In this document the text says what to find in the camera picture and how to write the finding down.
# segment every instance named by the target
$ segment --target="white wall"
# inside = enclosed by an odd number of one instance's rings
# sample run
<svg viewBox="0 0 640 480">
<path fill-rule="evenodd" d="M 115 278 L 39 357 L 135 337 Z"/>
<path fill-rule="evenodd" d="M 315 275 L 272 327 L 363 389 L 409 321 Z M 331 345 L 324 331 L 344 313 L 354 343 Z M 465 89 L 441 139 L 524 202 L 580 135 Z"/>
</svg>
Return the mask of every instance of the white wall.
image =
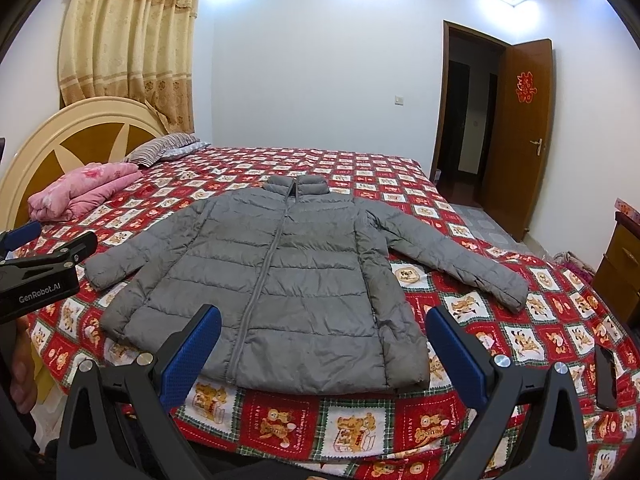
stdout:
<svg viewBox="0 0 640 480">
<path fill-rule="evenodd" d="M 533 0 L 556 59 L 548 166 L 530 234 L 550 253 L 594 267 L 615 227 L 617 197 L 640 208 L 640 50 L 606 0 Z"/>
<path fill-rule="evenodd" d="M 489 76 L 492 73 L 497 75 L 500 54 L 488 47 L 451 36 L 449 59 L 470 67 L 465 135 L 462 139 L 458 169 L 476 174 L 484 143 L 486 109 L 489 102 Z"/>
<path fill-rule="evenodd" d="M 42 0 L 0 63 L 0 177 L 24 141 L 60 110 L 58 45 L 68 0 Z"/>
<path fill-rule="evenodd" d="M 426 172 L 443 20 L 507 41 L 513 30 L 498 0 L 216 1 L 215 144 L 388 153 Z"/>
<path fill-rule="evenodd" d="M 42 0 L 0 64 L 0 178 L 24 141 L 60 110 L 58 47 L 68 0 Z M 196 134 L 211 141 L 212 0 L 200 0 L 193 38 Z"/>
</svg>

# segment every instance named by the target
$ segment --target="curtain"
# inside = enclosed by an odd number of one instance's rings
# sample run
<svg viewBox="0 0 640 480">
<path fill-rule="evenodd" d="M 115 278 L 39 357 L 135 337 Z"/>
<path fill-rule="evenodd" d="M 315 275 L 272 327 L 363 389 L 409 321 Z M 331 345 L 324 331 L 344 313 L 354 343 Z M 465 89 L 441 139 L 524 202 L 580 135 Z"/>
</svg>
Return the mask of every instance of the curtain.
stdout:
<svg viewBox="0 0 640 480">
<path fill-rule="evenodd" d="M 60 44 L 65 105 L 128 97 L 169 133 L 193 133 L 191 65 L 198 0 L 71 0 Z"/>
</svg>

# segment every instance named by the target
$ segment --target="jacket collar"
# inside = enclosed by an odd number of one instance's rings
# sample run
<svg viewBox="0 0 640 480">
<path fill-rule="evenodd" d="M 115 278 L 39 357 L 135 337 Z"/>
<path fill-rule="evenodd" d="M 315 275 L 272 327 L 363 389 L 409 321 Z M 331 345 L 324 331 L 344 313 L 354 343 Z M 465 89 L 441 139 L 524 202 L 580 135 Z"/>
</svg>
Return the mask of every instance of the jacket collar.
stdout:
<svg viewBox="0 0 640 480">
<path fill-rule="evenodd" d="M 323 195 L 329 193 L 326 180 L 320 175 L 300 175 L 297 177 L 271 175 L 262 186 L 283 196 Z"/>
</svg>

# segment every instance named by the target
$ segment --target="curved headboard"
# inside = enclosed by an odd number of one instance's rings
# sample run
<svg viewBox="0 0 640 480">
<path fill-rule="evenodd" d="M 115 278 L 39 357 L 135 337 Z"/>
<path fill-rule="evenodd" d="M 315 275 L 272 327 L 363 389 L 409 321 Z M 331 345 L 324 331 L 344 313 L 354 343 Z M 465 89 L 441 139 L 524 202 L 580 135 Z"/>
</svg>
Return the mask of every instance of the curved headboard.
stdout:
<svg viewBox="0 0 640 480">
<path fill-rule="evenodd" d="M 27 222 L 28 197 L 65 173 L 89 162 L 119 162 L 165 134 L 158 117 L 131 99 L 93 97 L 60 110 L 24 143 L 0 182 L 0 232 Z"/>
</svg>

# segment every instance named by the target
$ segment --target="drawer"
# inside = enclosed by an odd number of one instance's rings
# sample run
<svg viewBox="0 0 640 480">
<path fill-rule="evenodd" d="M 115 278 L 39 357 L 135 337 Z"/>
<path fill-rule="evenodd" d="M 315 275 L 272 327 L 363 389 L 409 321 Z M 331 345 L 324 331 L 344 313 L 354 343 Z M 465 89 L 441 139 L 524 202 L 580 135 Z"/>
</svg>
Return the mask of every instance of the drawer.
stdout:
<svg viewBox="0 0 640 480">
<path fill-rule="evenodd" d="M 606 255 L 592 286 L 620 321 L 626 322 L 640 302 L 638 292 L 620 275 Z"/>
<path fill-rule="evenodd" d="M 635 290 L 640 290 L 640 240 L 622 225 L 613 233 L 607 259 Z"/>
</svg>

